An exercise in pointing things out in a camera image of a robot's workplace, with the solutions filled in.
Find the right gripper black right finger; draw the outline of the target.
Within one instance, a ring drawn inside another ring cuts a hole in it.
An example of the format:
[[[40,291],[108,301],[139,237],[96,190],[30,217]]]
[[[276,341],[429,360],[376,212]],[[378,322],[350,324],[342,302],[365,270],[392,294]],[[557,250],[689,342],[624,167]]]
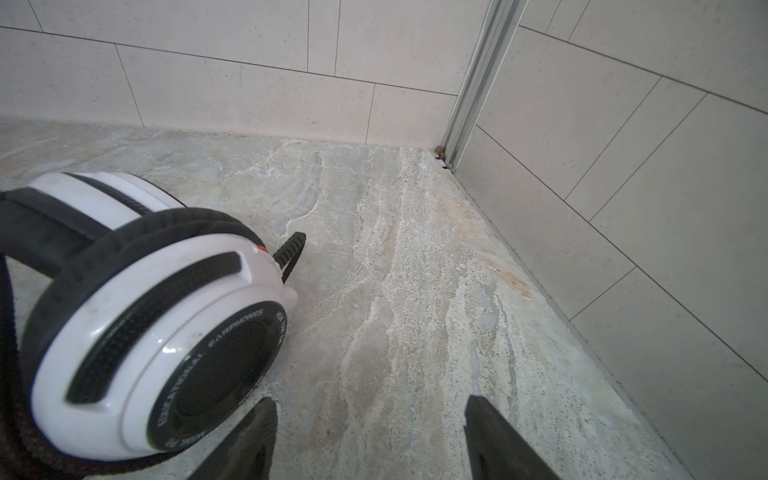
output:
[[[465,419],[473,479],[559,479],[485,397],[469,396]]]

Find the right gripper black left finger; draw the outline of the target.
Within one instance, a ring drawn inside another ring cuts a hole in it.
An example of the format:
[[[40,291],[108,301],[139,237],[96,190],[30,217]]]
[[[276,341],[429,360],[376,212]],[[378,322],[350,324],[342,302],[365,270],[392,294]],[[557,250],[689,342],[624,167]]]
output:
[[[264,397],[208,455],[189,480],[267,480],[277,427],[276,402]]]

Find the white black headphones with cable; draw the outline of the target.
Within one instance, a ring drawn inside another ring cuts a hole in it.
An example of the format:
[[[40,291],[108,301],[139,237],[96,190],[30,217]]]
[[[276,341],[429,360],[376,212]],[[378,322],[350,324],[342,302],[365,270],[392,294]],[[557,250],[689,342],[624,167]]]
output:
[[[275,252],[240,220],[124,172],[1,195],[1,260],[48,279],[24,324],[1,273],[1,475],[143,470],[227,420],[273,364],[306,236]]]

